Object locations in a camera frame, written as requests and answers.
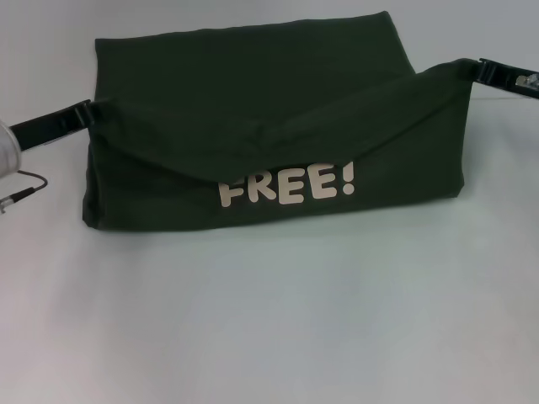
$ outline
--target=silver object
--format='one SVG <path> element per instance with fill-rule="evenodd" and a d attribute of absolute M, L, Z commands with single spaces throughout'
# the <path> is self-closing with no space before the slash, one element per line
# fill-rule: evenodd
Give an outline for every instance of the silver object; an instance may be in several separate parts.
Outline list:
<path fill-rule="evenodd" d="M 9 126 L 0 120 L 0 178 L 16 173 L 20 169 L 20 162 L 19 143 Z"/>
<path fill-rule="evenodd" d="M 539 75 L 532 74 L 531 76 L 518 76 L 516 78 L 516 85 L 532 90 L 539 90 Z"/>
<path fill-rule="evenodd" d="M 0 215 L 3 215 L 4 213 L 6 213 L 6 208 L 10 205 L 13 205 L 15 202 L 13 201 L 13 199 L 11 199 L 10 196 L 8 196 L 7 198 L 4 198 L 4 199 L 0 199 Z"/>

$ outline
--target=white lettering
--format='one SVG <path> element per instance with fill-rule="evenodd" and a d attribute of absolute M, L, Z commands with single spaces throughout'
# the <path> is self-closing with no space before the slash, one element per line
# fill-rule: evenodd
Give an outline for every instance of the white lettering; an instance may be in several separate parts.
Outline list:
<path fill-rule="evenodd" d="M 233 185 L 241 185 L 245 178 L 240 179 Z M 232 197 L 243 195 L 243 188 L 230 189 L 225 183 L 219 183 L 219 195 L 221 196 L 221 206 L 227 208 L 232 204 Z"/>
<path fill-rule="evenodd" d="M 257 182 L 256 178 L 258 176 L 262 176 L 262 179 Z M 277 194 L 273 189 L 270 189 L 268 185 L 271 183 L 271 173 L 269 171 L 261 172 L 257 175 L 249 175 L 249 180 L 247 183 L 247 191 L 249 194 L 249 199 L 251 199 L 251 202 L 258 202 L 259 201 L 259 192 L 265 196 L 267 199 L 275 199 L 277 198 Z"/>
<path fill-rule="evenodd" d="M 347 184 L 343 187 L 343 191 L 347 195 L 352 195 L 355 191 L 354 185 L 351 183 L 354 181 L 354 162 L 349 162 L 343 168 L 343 180 Z"/>
<path fill-rule="evenodd" d="M 307 168 L 309 180 L 311 181 L 312 197 L 314 199 L 333 198 L 337 196 L 337 189 L 334 187 L 323 188 L 325 183 L 331 183 L 335 180 L 335 174 L 320 174 L 322 170 L 333 168 L 333 164 L 312 164 Z"/>
<path fill-rule="evenodd" d="M 303 168 L 287 168 L 279 171 L 277 181 L 279 182 L 279 203 L 281 205 L 300 204 L 303 202 L 303 195 L 291 195 L 291 191 L 296 191 L 303 188 L 302 181 L 290 182 L 290 178 L 302 177 L 305 175 Z"/>

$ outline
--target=white background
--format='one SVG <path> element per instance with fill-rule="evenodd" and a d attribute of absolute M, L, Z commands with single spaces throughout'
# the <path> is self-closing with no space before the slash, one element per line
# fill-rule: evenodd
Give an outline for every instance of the white background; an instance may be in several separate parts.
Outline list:
<path fill-rule="evenodd" d="M 539 70 L 532 0 L 0 0 L 0 116 L 92 98 L 96 37 L 382 10 L 417 71 Z M 511 97 L 474 88 L 459 199 L 239 229 L 89 230 L 88 134 L 25 153 L 51 185 L 0 217 L 0 402 L 539 402 L 539 101 Z"/>

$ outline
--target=cable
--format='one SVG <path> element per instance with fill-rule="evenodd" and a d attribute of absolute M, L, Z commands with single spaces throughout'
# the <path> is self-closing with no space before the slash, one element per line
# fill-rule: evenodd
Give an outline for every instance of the cable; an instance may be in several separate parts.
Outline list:
<path fill-rule="evenodd" d="M 47 179 L 45 177 L 41 177 L 39 174 L 29 173 L 27 171 L 22 171 L 22 170 L 19 170 L 18 173 L 26 175 L 28 177 L 38 178 L 41 181 L 43 181 L 43 184 L 37 188 L 27 188 L 15 194 L 11 194 L 7 198 L 0 199 L 0 215 L 5 213 L 5 208 L 7 208 L 8 206 L 16 204 L 20 200 L 28 196 L 31 196 L 37 191 L 41 191 L 44 187 L 46 187 L 49 184 Z"/>
<path fill-rule="evenodd" d="M 34 192 L 41 191 L 44 187 L 46 187 L 49 184 L 49 182 L 47 181 L 47 178 L 41 177 L 39 174 L 29 173 L 28 171 L 23 171 L 23 170 L 18 170 L 17 173 L 27 175 L 29 177 L 38 178 L 41 181 L 43 181 L 42 185 L 40 185 L 37 188 L 34 188 Z"/>

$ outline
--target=black cable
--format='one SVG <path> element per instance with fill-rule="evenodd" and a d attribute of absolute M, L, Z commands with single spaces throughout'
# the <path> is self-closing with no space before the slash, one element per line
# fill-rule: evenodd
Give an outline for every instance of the black cable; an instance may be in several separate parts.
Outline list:
<path fill-rule="evenodd" d="M 23 175 L 27 175 L 28 177 L 38 178 L 41 181 L 43 181 L 43 184 L 40 185 L 37 188 L 27 188 L 27 189 L 24 189 L 24 190 L 22 190 L 20 192 L 15 193 L 15 194 L 11 194 L 7 198 L 0 199 L 0 214 L 4 213 L 5 209 L 8 206 L 16 204 L 20 200 L 22 200 L 22 199 L 24 199 L 24 198 L 26 198 L 28 196 L 31 196 L 32 194 L 36 193 L 37 191 L 42 190 L 44 187 L 46 187 L 49 184 L 49 182 L 46 180 L 46 178 L 41 177 L 39 174 L 29 173 L 27 171 L 22 171 L 22 170 L 19 170 L 18 173 L 23 174 Z"/>
<path fill-rule="evenodd" d="M 43 181 L 42 185 L 40 185 L 37 188 L 34 188 L 34 192 L 41 191 L 44 187 L 46 187 L 49 184 L 49 182 L 47 181 L 47 178 L 41 177 L 39 174 L 29 173 L 28 171 L 23 171 L 23 170 L 18 170 L 17 173 L 27 175 L 29 177 L 38 178 L 41 181 Z"/>

